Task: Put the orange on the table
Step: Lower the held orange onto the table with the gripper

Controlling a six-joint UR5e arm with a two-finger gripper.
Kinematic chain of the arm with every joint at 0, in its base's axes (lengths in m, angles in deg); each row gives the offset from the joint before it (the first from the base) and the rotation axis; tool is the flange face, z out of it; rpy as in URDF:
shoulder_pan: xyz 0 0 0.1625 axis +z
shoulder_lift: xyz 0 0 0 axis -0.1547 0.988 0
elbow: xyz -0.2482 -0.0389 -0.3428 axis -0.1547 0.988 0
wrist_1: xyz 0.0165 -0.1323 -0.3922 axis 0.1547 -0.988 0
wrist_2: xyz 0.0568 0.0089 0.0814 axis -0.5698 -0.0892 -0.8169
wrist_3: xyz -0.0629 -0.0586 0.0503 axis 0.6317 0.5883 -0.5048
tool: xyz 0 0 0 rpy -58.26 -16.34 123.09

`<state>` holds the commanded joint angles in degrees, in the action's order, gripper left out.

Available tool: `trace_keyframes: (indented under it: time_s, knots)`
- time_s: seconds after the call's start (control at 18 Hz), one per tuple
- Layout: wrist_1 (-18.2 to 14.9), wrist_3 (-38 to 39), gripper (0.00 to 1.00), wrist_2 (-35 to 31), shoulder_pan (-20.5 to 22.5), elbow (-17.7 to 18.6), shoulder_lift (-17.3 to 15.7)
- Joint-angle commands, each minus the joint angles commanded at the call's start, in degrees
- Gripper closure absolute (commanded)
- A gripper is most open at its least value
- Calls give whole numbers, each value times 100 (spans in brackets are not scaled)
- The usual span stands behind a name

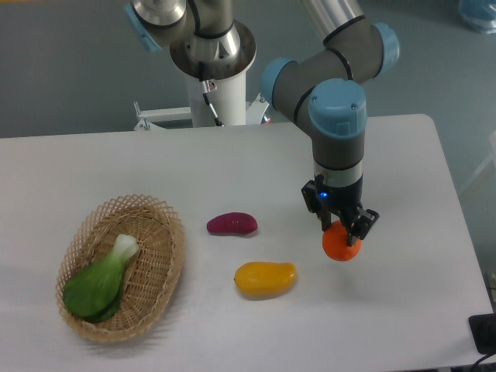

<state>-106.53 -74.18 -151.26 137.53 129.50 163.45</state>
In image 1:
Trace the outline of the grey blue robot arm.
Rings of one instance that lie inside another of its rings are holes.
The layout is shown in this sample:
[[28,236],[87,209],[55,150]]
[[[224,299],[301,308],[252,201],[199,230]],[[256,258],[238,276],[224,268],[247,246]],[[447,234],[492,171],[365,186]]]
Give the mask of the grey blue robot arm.
[[[363,240],[378,214],[361,203],[367,107],[362,83],[398,60],[395,32],[367,21],[355,1],[305,1],[322,51],[278,58],[260,78],[260,96],[312,141],[314,177],[303,188],[322,229],[340,223],[344,244]],[[248,122],[246,72],[257,53],[231,1],[130,1],[125,12],[143,45],[168,49],[187,83],[196,127]]]

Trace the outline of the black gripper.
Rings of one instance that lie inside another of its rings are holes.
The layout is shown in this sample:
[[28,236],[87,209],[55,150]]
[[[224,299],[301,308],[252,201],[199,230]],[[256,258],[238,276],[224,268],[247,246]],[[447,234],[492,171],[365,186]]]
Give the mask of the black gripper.
[[316,214],[325,232],[332,224],[333,215],[342,216],[346,229],[347,246],[354,246],[364,240],[379,219],[378,212],[361,206],[363,178],[344,187],[332,187],[324,183],[324,176],[318,174],[301,189],[306,207]]

